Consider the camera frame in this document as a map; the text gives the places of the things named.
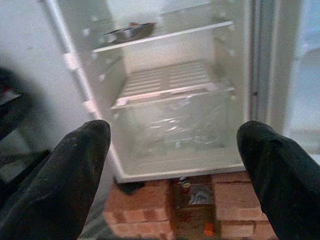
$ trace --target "open refrigerator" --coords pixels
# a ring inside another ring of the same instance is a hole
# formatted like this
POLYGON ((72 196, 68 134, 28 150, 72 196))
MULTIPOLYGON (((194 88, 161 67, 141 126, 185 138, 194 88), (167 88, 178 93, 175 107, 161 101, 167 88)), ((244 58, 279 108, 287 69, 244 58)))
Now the open refrigerator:
MULTIPOLYGON (((83 104, 110 123, 108 159, 118 182, 243 170, 236 133, 252 119, 320 154, 319 137, 306 134, 319 125, 304 131, 292 111, 303 109, 295 97, 297 69, 310 65, 309 53, 319 66, 313 36, 320 21, 304 19, 320 3, 293 2, 44 1, 83 104), (108 42, 104 34, 130 22, 156 28, 142 39, 108 42)), ((302 94, 319 87, 315 79, 302 94)))

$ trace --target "orange object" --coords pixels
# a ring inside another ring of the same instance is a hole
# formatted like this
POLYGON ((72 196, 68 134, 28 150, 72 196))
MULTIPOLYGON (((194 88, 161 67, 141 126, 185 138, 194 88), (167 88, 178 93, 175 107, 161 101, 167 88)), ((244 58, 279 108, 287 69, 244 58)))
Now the orange object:
POLYGON ((204 224, 204 235, 207 237, 213 237, 215 235, 215 225, 212 222, 206 222, 204 224))

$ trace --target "brick stand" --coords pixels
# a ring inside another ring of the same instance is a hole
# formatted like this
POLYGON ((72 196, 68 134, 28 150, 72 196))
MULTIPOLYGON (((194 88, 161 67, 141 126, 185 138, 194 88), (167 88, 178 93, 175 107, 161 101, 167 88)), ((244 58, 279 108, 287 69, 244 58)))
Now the brick stand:
POLYGON ((148 181, 132 195, 123 193, 114 184, 103 214, 118 237, 173 240, 176 235, 173 204, 169 180, 148 181))
POLYGON ((215 217, 224 239, 277 239, 249 175, 243 172, 212 175, 215 217))

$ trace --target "white wall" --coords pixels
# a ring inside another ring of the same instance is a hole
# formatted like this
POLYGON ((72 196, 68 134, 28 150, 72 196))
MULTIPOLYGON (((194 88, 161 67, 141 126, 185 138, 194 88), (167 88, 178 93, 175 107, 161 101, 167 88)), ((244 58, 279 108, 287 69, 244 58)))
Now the white wall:
MULTIPOLYGON (((65 134, 92 119, 42 4, 0 0, 0 65, 18 74, 21 88, 36 103, 19 127, 32 151, 52 150, 65 134)), ((18 141, 11 137, 9 142, 18 141)))

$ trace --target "metal bowl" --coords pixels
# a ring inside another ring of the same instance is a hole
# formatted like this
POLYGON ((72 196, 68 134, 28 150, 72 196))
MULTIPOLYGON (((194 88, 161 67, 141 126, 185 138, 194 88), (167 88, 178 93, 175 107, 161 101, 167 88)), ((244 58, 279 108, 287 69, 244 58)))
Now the metal bowl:
POLYGON ((155 28, 154 22, 138 24, 135 26, 129 26, 126 28, 118 29, 105 34, 111 43, 125 43, 137 39, 145 38, 151 35, 155 28))

